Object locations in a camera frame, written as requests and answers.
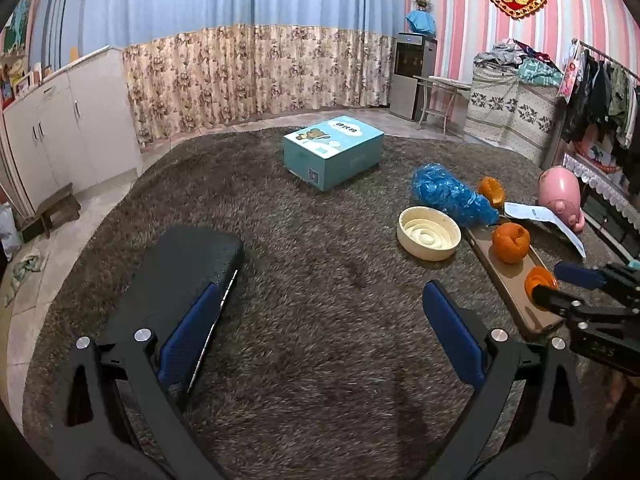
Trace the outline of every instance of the cabinet door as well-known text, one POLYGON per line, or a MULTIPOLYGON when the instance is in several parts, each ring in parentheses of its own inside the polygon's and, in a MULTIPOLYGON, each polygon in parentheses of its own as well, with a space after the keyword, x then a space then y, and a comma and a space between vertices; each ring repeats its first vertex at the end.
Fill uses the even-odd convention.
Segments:
POLYGON ((5 110, 4 123, 18 176, 36 210, 60 188, 37 130, 37 109, 27 97, 5 110))
POLYGON ((98 182, 142 167, 133 127, 122 53, 108 50, 73 67, 71 93, 78 125, 98 182))
POLYGON ((36 130, 60 186, 71 182, 76 193, 96 184, 94 166, 76 122, 70 90, 57 92, 41 106, 36 130))

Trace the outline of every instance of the floral curtain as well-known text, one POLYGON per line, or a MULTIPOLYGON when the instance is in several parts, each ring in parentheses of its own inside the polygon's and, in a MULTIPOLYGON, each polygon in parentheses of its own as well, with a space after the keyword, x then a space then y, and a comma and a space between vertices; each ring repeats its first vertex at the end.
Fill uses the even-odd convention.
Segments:
POLYGON ((361 30, 233 25, 129 46, 123 60, 138 142, 255 113, 386 104, 392 41, 361 30))

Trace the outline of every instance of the metal screw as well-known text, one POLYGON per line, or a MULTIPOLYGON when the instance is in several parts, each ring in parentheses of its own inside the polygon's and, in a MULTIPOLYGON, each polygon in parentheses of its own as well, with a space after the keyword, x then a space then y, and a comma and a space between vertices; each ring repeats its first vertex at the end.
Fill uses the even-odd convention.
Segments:
POLYGON ((91 340, 87 336, 83 335, 80 339, 78 339, 78 341, 76 341, 76 348, 78 348, 79 350, 84 350, 89 346, 90 342, 91 340))
POLYGON ((136 333, 133 336, 136 341, 140 341, 141 343, 143 341, 149 341, 149 338, 151 337, 151 330, 149 330, 148 328, 141 328, 139 330, 136 330, 136 333))
POLYGON ((561 337, 555 337, 551 340, 551 346, 556 350, 564 350, 566 344, 564 343, 564 339, 561 337))
POLYGON ((499 343, 503 343, 503 342, 507 341, 507 339, 509 338, 509 334, 507 334, 501 328, 494 328, 493 330, 491 330, 491 338, 494 341, 497 341, 499 343))

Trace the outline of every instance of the pink pig toy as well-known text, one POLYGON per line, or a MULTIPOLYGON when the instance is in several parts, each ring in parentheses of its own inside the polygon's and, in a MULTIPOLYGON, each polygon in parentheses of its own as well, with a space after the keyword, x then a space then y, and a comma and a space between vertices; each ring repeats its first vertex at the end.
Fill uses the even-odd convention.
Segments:
POLYGON ((551 209, 574 233, 584 228, 578 179, 567 168, 554 166, 540 175, 538 204, 551 209))

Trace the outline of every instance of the brown tray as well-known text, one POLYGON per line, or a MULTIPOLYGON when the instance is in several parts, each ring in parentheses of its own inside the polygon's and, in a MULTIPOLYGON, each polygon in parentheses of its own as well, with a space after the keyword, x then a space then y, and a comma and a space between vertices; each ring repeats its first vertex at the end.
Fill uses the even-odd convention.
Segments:
MULTIPOLYGON (((500 224, 508 221, 506 218, 500 218, 500 224)), ((519 264, 510 265, 502 262, 491 248, 493 230, 494 227, 478 226, 462 231, 507 304, 523 338, 535 340, 562 322, 561 317, 531 303, 524 290, 524 280, 529 271, 535 266, 546 266, 533 247, 519 264)))

